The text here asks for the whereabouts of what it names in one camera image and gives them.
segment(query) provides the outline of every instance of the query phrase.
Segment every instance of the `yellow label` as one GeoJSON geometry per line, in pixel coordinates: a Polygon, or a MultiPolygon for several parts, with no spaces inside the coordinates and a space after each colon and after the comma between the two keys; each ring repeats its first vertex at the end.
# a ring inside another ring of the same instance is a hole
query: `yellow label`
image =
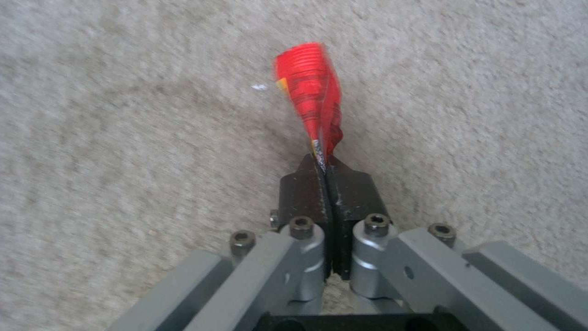
{"type": "Polygon", "coordinates": [[[290,93],[288,92],[288,81],[286,80],[286,77],[277,81],[276,84],[278,85],[279,88],[282,89],[282,91],[284,91],[284,93],[286,93],[286,95],[290,96],[290,93]]]}

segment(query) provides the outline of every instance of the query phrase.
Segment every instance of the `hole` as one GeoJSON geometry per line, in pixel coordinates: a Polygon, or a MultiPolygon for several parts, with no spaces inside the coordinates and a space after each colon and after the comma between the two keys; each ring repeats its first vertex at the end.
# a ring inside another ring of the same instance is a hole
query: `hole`
{"type": "Polygon", "coordinates": [[[415,278],[415,273],[412,272],[412,269],[409,266],[405,267],[405,275],[406,277],[408,277],[409,279],[414,279],[415,278]]]}
{"type": "Polygon", "coordinates": [[[294,223],[296,223],[297,226],[305,226],[308,224],[308,221],[307,219],[296,219],[294,223]]]}
{"type": "Polygon", "coordinates": [[[439,329],[431,321],[415,317],[407,322],[405,331],[439,331],[439,329]]]}
{"type": "Polygon", "coordinates": [[[297,320],[283,320],[272,328],[272,331],[306,331],[304,325],[297,320]]]}
{"type": "Polygon", "coordinates": [[[444,225],[438,225],[435,226],[435,231],[448,234],[451,230],[449,230],[449,228],[444,225]]]}
{"type": "Polygon", "coordinates": [[[249,236],[245,232],[239,232],[238,234],[235,235],[235,240],[238,240],[238,241],[244,241],[247,238],[249,238],[249,236]]]}
{"type": "Polygon", "coordinates": [[[374,215],[372,216],[372,222],[374,223],[384,223],[384,218],[382,216],[374,215]]]}

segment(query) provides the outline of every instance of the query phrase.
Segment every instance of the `gray aluminum bar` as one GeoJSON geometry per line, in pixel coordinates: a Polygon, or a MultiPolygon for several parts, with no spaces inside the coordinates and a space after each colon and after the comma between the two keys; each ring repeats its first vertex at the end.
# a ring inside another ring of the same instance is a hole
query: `gray aluminum bar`
{"type": "Polygon", "coordinates": [[[296,240],[268,232],[184,331],[252,330],[265,313],[281,313],[302,278],[296,240]]]}
{"type": "Polygon", "coordinates": [[[380,268],[416,312],[448,309],[476,331],[556,330],[426,229],[392,239],[380,268]]]}
{"type": "Polygon", "coordinates": [[[466,250],[463,257],[562,330],[588,330],[588,294],[503,241],[466,250]]]}
{"type": "Polygon", "coordinates": [[[182,330],[231,269],[229,260],[195,250],[108,330],[182,330]]]}

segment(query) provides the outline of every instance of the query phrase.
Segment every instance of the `bolt head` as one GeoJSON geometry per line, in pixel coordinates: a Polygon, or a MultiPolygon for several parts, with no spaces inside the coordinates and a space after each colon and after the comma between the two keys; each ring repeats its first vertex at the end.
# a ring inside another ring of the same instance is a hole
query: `bolt head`
{"type": "Polygon", "coordinates": [[[445,223],[433,223],[427,229],[430,234],[449,247],[453,247],[457,232],[455,228],[445,223]]]}
{"type": "Polygon", "coordinates": [[[384,237],[388,234],[390,219],[383,214],[369,214],[363,220],[363,224],[368,236],[384,237]]]}
{"type": "Polygon", "coordinates": [[[255,233],[247,230],[233,232],[229,240],[230,252],[234,256],[245,256],[255,246],[255,233]]]}
{"type": "Polygon", "coordinates": [[[312,229],[315,222],[307,216],[292,217],[290,223],[290,236],[296,239],[308,239],[312,237],[312,229]]]}

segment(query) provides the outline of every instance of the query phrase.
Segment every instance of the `red wrapper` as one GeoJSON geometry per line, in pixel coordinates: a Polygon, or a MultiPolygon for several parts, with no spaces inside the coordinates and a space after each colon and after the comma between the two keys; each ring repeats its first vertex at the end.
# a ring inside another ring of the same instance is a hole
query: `red wrapper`
{"type": "Polygon", "coordinates": [[[293,47],[276,58],[276,76],[292,100],[311,140],[312,150],[323,171],[328,156],[343,138],[341,93],[335,70],[322,44],[293,47]]]}

